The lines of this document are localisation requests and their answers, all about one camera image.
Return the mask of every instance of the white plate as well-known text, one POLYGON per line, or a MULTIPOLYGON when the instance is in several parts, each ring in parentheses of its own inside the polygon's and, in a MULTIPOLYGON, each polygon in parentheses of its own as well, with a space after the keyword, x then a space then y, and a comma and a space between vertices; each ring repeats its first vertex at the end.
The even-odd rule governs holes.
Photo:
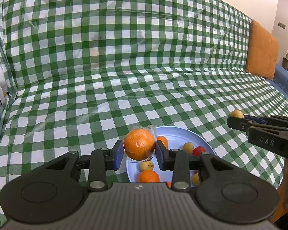
MULTIPOLYGON (((168 149, 180 149, 182 150, 182 146, 187 143, 191 142, 194 145, 194 148, 197 146, 202 146, 205 148, 206 151, 215 154, 211 146, 204 140, 202 137, 200 137, 198 134, 182 129, 175 126, 160 126, 157 127, 157 136, 165 136, 166 139, 169 142, 168 149)), ((159 169, 159 165, 157 162, 157 158, 155 155, 155 152, 152 155, 152 160, 154 163, 154 171, 159 175, 160 182, 171 182, 173 171, 167 170, 167 171, 161 171, 159 169)), ((137 178, 141 172, 140 170, 140 162, 139 163, 133 163, 131 162, 130 158, 127 158, 126 167, 127 167, 127 174, 130 182, 137 182, 137 178)), ((194 175, 194 171, 190 170, 190 178, 194 175)))

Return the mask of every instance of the mandarin orange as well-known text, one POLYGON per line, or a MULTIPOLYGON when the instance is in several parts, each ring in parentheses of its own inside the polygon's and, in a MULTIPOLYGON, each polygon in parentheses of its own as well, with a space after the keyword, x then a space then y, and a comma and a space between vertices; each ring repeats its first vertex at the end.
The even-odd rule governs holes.
POLYGON ((165 148, 168 148, 169 142, 167 141, 166 137, 164 136, 157 136, 157 140, 160 140, 165 148))
POLYGON ((139 174, 137 182, 159 182, 158 174, 153 170, 144 170, 139 174))
POLYGON ((171 188, 172 184, 170 182, 168 182, 168 181, 166 181, 166 183, 167 183, 168 187, 171 188))
POLYGON ((141 161, 154 152, 155 139, 147 129, 136 128, 125 136, 124 149, 131 159, 141 161))

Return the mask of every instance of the sofa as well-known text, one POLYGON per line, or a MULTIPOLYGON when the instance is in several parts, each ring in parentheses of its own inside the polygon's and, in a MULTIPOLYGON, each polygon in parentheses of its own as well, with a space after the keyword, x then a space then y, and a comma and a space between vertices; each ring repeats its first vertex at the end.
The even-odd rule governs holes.
POLYGON ((281 65, 276 65, 273 80, 267 81, 288 99, 288 71, 281 65))
MULTIPOLYGON (((283 158, 226 125, 235 109, 288 116, 285 86, 245 71, 250 25, 222 0, 0 0, 0 190, 150 124, 201 135, 277 188, 283 158)), ((107 176, 127 181, 126 165, 107 176)))

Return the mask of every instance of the plastic wrap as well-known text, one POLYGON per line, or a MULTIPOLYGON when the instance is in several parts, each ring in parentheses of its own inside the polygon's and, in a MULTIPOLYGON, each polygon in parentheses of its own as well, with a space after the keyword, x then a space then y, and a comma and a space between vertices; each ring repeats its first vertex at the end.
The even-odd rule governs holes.
POLYGON ((135 161, 148 160, 154 152, 156 140, 156 126, 134 126, 124 138, 124 149, 135 161))

